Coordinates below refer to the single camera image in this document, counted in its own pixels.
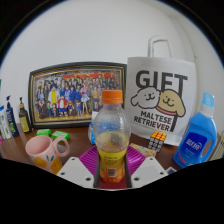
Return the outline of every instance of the cartoon dog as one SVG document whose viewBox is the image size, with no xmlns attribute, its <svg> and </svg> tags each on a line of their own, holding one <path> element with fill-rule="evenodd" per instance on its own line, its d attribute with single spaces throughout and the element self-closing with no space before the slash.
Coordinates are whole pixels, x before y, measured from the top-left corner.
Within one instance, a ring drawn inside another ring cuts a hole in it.
<svg viewBox="0 0 224 224">
<path fill-rule="evenodd" d="M 135 96 L 131 98 L 132 106 L 139 106 L 142 109 L 152 109 L 159 102 L 160 91 L 154 87 L 140 89 Z"/>
<path fill-rule="evenodd" d="M 161 92 L 156 109 L 161 113 L 178 117 L 183 117 L 186 113 L 182 99 L 179 97 L 177 92 L 171 89 Z"/>
</svg>

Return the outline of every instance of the toiletry bottle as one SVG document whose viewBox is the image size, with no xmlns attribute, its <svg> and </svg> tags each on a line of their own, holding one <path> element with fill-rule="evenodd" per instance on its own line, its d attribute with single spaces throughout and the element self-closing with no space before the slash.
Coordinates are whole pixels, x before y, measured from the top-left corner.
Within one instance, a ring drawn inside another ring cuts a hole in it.
<svg viewBox="0 0 224 224">
<path fill-rule="evenodd" d="M 3 129 L 2 129 L 1 119 L 0 119 L 0 129 L 1 129 L 2 139 L 5 139 L 5 133 L 4 133 Z"/>
<path fill-rule="evenodd" d="M 4 110 L 4 106 L 0 107 L 0 117 L 1 117 L 1 126 L 2 126 L 2 131 L 4 133 L 4 136 L 6 139 L 9 139 L 12 137 L 10 128 L 9 128 L 9 124 L 8 124 L 8 120 L 6 117 L 6 113 Z"/>
<path fill-rule="evenodd" d="M 211 155 L 217 139 L 213 112 L 214 96 L 203 92 L 200 111 L 190 119 L 186 134 L 173 157 L 181 168 L 203 163 Z M 210 148 L 202 156 L 204 147 L 209 141 L 211 141 Z"/>
<path fill-rule="evenodd" d="M 32 131 L 32 127 L 29 121 L 28 113 L 24 108 L 24 103 L 22 103 L 22 97 L 20 97 L 20 112 L 19 112 L 19 119 L 20 119 L 20 124 L 22 126 L 23 132 L 24 133 L 30 133 Z"/>
<path fill-rule="evenodd" d="M 19 135 L 19 132 L 16 126 L 13 109 L 10 105 L 10 102 L 7 103 L 6 115 L 8 118 L 9 127 L 11 129 L 12 135 L 13 137 L 17 137 Z"/>
</svg>

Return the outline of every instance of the green object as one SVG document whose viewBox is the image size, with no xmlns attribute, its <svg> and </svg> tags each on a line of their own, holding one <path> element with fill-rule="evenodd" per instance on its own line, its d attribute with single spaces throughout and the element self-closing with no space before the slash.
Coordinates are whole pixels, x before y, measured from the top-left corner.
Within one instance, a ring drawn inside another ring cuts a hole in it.
<svg viewBox="0 0 224 224">
<path fill-rule="evenodd" d="M 51 130 L 50 129 L 42 129 L 42 130 L 38 130 L 36 135 L 50 136 L 50 134 L 51 134 Z"/>
<path fill-rule="evenodd" d="M 62 132 L 62 131 L 56 131 L 51 135 L 53 139 L 56 139 L 57 137 L 60 137 L 60 136 L 64 137 L 66 140 L 68 140 L 68 138 L 70 137 L 68 133 Z"/>
</svg>

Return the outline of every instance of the white wall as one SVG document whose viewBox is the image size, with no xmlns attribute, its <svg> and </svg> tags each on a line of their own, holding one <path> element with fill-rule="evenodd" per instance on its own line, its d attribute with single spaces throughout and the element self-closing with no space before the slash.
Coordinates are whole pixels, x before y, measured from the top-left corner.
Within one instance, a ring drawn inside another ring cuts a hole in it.
<svg viewBox="0 0 224 224">
<path fill-rule="evenodd" d="M 186 60 L 195 62 L 197 69 L 196 110 L 200 109 L 203 92 L 215 96 L 214 121 L 217 131 L 224 130 L 224 71 L 222 63 L 206 36 L 182 14 L 154 0 L 140 0 L 167 15 L 175 26 L 185 49 Z"/>
<path fill-rule="evenodd" d="M 148 39 L 166 36 L 173 56 L 186 60 L 181 39 L 167 15 L 135 0 L 72 0 L 60 3 L 35 19 L 15 40 L 1 70 L 0 103 L 11 95 L 19 123 L 19 97 L 28 110 L 31 71 L 62 63 L 104 61 L 127 63 L 147 56 Z M 166 56 L 157 47 L 155 56 Z"/>
<path fill-rule="evenodd" d="M 224 71 L 218 55 L 209 43 L 209 40 L 202 32 L 192 23 L 185 19 L 179 18 L 185 33 L 188 36 L 192 46 L 195 63 L 198 73 L 198 94 L 196 111 L 199 111 L 200 102 L 203 92 L 208 92 L 215 96 L 214 120 L 217 131 L 224 130 Z"/>
</svg>

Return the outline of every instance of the framed photo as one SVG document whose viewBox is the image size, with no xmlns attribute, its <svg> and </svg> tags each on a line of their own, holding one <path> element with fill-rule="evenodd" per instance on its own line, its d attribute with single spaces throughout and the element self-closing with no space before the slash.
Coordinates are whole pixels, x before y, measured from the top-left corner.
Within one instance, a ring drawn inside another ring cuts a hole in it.
<svg viewBox="0 0 224 224">
<path fill-rule="evenodd" d="M 103 90 L 120 89 L 125 99 L 126 69 L 126 64 L 80 62 L 32 71 L 28 89 L 32 126 L 88 126 L 92 111 L 103 107 Z"/>
</svg>

